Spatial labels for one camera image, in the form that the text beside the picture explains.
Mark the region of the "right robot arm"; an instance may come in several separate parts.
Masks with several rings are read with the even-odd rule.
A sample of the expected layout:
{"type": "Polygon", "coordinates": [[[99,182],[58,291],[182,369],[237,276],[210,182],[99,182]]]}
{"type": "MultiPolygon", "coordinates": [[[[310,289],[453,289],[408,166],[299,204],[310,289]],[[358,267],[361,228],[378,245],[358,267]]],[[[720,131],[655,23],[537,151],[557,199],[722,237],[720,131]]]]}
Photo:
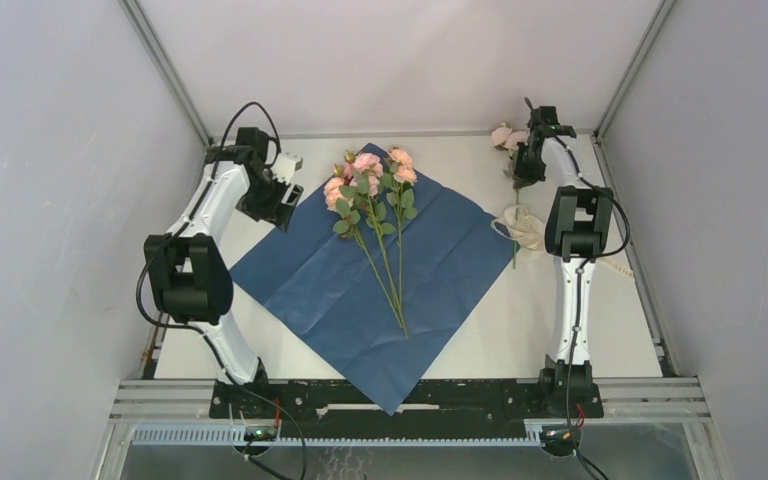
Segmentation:
{"type": "Polygon", "coordinates": [[[572,149],[573,137],[532,133],[520,145],[515,178],[532,185],[552,175],[555,197],[544,230],[546,252],[555,259],[559,285],[555,347],[539,374],[539,406],[552,416],[565,415],[579,397],[596,395],[589,352],[589,302],[596,261],[622,252],[609,250],[612,216],[627,217],[612,189],[588,180],[572,149]]]}

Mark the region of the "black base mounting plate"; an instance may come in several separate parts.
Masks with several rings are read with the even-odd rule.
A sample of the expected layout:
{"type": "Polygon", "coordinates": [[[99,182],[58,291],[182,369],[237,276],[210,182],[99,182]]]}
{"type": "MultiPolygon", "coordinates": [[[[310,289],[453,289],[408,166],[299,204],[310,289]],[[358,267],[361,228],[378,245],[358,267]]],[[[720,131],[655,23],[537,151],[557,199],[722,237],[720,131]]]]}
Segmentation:
{"type": "Polygon", "coordinates": [[[387,413],[344,380],[291,380],[232,386],[215,382],[212,419],[263,421],[286,439],[522,439],[527,422],[576,426],[605,415],[601,394],[566,393],[515,379],[422,380],[387,413]]]}

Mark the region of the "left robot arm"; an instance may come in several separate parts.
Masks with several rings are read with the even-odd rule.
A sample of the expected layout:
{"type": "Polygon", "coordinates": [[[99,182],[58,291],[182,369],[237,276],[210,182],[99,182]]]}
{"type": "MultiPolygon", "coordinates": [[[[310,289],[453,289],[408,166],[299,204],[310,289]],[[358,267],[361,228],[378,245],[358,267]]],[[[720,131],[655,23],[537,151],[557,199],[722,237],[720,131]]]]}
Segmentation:
{"type": "Polygon", "coordinates": [[[136,288],[150,285],[155,307],[172,328],[205,340],[218,380],[238,385],[234,404],[250,417],[270,409],[273,392],[255,379],[262,362],[231,313],[234,284],[219,243],[233,213],[287,230],[303,193],[292,181],[302,165],[294,154],[280,153],[267,165],[253,147],[215,148],[183,214],[144,242],[146,264],[136,288]]]}

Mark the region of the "blue wrapping paper sheet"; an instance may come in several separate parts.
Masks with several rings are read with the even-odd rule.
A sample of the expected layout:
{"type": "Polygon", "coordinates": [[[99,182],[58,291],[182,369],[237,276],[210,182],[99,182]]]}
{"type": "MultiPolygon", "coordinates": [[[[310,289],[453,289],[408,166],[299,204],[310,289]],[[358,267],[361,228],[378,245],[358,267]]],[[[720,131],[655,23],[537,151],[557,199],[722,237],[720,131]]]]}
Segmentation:
{"type": "Polygon", "coordinates": [[[296,139],[305,189],[286,232],[239,218],[223,242],[232,312],[269,374],[343,378],[386,411],[422,379],[515,377],[512,246],[493,231],[507,199],[502,158],[479,137],[401,138],[418,216],[401,236],[340,239],[323,186],[357,139],[296,139]]]}

